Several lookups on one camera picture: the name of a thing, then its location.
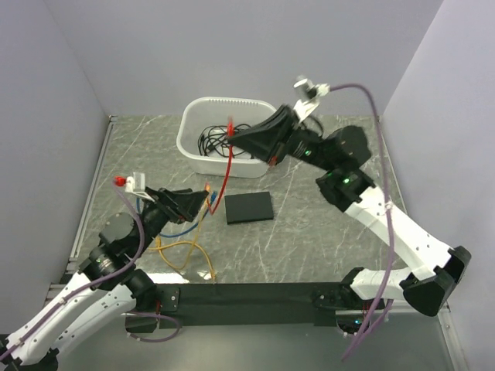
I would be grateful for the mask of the black network switch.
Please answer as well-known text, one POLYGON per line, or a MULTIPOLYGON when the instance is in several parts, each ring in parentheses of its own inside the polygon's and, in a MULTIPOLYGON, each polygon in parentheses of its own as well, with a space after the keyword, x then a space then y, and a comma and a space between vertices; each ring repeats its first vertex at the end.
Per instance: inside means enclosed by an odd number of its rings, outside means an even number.
POLYGON ((252 192, 224 197, 227 225, 273 220, 270 192, 252 192))

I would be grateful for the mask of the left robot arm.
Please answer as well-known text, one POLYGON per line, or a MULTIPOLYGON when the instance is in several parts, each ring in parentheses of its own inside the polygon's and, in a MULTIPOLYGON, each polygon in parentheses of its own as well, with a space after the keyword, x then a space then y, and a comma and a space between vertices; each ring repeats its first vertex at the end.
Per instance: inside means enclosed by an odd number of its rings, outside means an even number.
POLYGON ((34 318, 1 337, 1 362, 8 370, 55 370, 61 356, 113 318, 154 305, 156 285, 135 262, 167 223, 194 221, 209 193, 145 191, 141 210, 117 193, 128 211, 107 221, 99 244, 34 318))

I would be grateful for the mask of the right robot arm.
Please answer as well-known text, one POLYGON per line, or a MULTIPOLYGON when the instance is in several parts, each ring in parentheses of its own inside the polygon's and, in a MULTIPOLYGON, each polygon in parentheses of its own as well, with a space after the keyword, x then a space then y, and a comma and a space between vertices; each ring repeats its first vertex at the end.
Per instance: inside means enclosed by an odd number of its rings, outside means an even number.
POLYGON ((361 170, 371 157, 363 128, 350 125, 323 137, 299 123, 293 109, 282 106, 260 124, 230 132, 227 141, 268 165, 290 156, 323 170, 316 180, 323 198, 363 224, 405 263, 402 269, 354 268, 340 283, 340 299, 348 308, 372 299, 404 300, 434 317, 462 280, 471 253, 421 228, 361 170))

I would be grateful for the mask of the aluminium rail frame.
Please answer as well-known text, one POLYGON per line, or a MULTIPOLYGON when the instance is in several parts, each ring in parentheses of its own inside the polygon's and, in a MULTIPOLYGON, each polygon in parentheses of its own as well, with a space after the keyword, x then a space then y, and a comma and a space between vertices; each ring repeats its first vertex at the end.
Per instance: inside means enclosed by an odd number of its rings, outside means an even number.
MULTIPOLYGON (((256 179, 198 175, 176 147, 178 115, 118 116, 104 141, 97 183, 75 237, 82 261, 98 242, 108 218, 124 209, 114 194, 115 175, 144 172, 151 187, 200 189, 210 184, 227 194, 270 192, 273 220, 229 226, 224 209, 206 218, 193 254, 179 241, 195 237, 187 225, 169 224, 163 255, 149 250, 138 266, 162 281, 218 284, 339 281, 351 269, 382 269, 387 248, 371 231, 329 205, 316 185, 320 171, 288 158, 256 179)), ((336 328, 304 325, 171 327, 146 344, 125 334, 116 318, 62 358, 62 370, 451 370, 446 345, 450 327, 398 308, 346 361, 348 346, 336 328)))

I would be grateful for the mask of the white plastic tub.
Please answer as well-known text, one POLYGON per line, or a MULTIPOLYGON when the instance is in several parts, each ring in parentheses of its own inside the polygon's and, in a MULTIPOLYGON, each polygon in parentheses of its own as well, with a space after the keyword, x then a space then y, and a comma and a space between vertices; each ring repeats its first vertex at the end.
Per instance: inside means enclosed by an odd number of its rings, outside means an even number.
POLYGON ((227 124, 238 133, 275 113, 262 100, 231 97, 201 97, 189 103, 179 126, 176 146, 190 168, 202 175, 225 173, 229 157, 227 124))

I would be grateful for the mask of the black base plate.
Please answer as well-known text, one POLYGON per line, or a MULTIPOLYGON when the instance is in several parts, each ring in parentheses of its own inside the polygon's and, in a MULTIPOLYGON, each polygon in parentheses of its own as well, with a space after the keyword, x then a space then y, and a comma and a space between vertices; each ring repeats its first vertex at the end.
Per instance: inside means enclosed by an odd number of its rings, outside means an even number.
POLYGON ((147 313, 175 318, 181 326, 337 325, 338 311, 362 314, 362 300, 339 282, 159 284, 147 313))

